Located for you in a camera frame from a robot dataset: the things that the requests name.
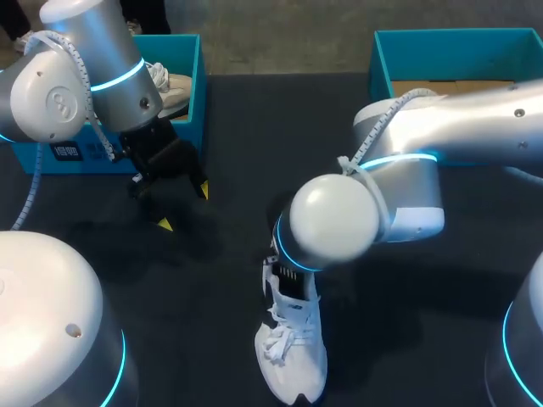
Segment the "white sneaker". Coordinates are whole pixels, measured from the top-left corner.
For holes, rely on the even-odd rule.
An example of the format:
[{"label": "white sneaker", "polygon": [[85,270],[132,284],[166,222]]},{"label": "white sneaker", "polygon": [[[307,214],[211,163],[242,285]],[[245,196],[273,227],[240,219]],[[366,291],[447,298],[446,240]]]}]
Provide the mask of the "white sneaker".
[{"label": "white sneaker", "polygon": [[[256,358],[262,375],[273,394],[285,404],[292,405],[303,398],[315,403],[321,397],[327,378],[315,276],[296,275],[269,261],[264,262],[262,271],[264,295],[266,300],[273,301],[268,310],[271,318],[262,323],[255,336]],[[294,285],[297,278],[303,278],[300,291],[304,299],[279,292],[280,281],[289,283],[289,278],[294,279]]]},{"label": "white sneaker", "polygon": [[130,34],[132,36],[139,36],[143,33],[142,27],[139,25],[139,23],[136,20],[133,21],[127,21],[126,26],[128,27],[128,30],[130,31]]},{"label": "white sneaker", "polygon": [[162,111],[159,117],[175,116],[180,110],[187,107],[190,101],[190,92],[193,80],[189,76],[170,74],[161,64],[145,63],[153,82],[162,98]]},{"label": "white sneaker", "polygon": [[26,43],[28,42],[32,34],[34,34],[34,31],[30,30],[14,41],[14,49],[17,53],[25,53]]}]

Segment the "floor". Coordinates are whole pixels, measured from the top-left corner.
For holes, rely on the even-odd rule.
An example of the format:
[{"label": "floor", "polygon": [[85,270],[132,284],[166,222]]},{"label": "floor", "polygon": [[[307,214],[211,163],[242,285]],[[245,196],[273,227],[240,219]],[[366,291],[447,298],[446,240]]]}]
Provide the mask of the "floor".
[{"label": "floor", "polygon": [[[367,70],[375,30],[534,27],[540,0],[165,0],[174,32],[202,35],[211,74]],[[44,0],[20,0],[35,28]],[[16,55],[0,33],[0,69]]]}]

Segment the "black table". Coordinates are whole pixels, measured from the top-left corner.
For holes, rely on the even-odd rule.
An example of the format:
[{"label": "black table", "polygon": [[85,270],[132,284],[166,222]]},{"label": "black table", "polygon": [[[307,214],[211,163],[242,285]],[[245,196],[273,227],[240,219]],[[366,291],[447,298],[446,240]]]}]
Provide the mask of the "black table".
[{"label": "black table", "polygon": [[[362,74],[212,76],[210,201],[187,180],[157,186],[175,233],[142,219],[126,176],[44,177],[25,229],[64,240],[98,273],[139,367],[140,407],[277,405],[253,348],[265,209],[355,152],[366,88]],[[543,188],[490,167],[443,168],[440,179],[438,237],[378,245],[318,275],[322,405],[487,405],[484,352],[543,249]],[[29,182],[1,147],[4,228]]]}]

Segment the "cardboard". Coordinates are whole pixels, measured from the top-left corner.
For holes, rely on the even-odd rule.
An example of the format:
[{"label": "cardboard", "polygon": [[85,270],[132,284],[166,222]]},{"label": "cardboard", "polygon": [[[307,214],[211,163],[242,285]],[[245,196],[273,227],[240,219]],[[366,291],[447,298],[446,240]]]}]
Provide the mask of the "cardboard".
[{"label": "cardboard", "polygon": [[396,96],[418,87],[430,89],[439,95],[456,95],[509,86],[513,81],[393,81]]}]

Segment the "teal box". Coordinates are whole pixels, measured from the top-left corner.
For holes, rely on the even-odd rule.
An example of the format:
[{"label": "teal box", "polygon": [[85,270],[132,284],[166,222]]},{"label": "teal box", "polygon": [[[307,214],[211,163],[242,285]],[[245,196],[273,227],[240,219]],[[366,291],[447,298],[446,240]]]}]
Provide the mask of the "teal box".
[{"label": "teal box", "polygon": [[[160,62],[172,74],[188,75],[193,78],[188,120],[172,120],[171,122],[177,135],[183,140],[190,141],[201,153],[206,78],[200,36],[134,36],[134,41],[147,62]],[[105,134],[111,143],[120,150],[118,135],[108,131]],[[58,161],[51,148],[43,146],[43,174],[136,173],[129,159],[123,159],[116,164],[109,162],[98,137],[88,123],[72,140],[77,144],[82,161]],[[36,144],[15,143],[12,148],[24,171],[27,174],[32,174],[36,160]]]},{"label": "teal box", "polygon": [[531,28],[376,31],[372,101],[392,81],[529,81],[543,77],[543,43]]}]

